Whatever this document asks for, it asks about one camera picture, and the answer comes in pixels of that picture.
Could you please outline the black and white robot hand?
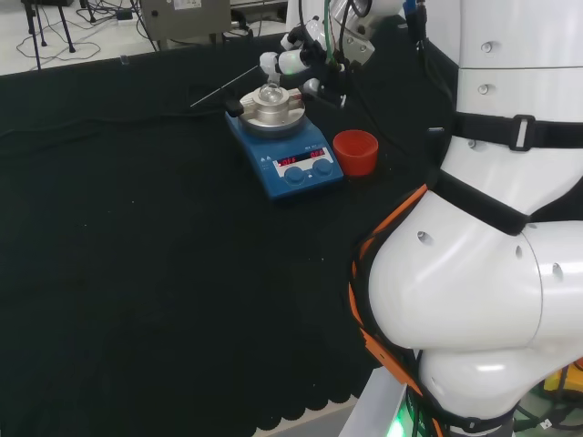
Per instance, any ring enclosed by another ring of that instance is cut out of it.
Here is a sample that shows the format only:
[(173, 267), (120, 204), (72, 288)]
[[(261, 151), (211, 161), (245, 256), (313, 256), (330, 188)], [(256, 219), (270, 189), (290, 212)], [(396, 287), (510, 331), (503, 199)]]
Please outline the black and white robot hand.
[(345, 107), (348, 97), (346, 63), (335, 45), (331, 20), (314, 17), (300, 23), (281, 40), (283, 51), (260, 56), (260, 68), (273, 83), (295, 77), (303, 95), (334, 107)]

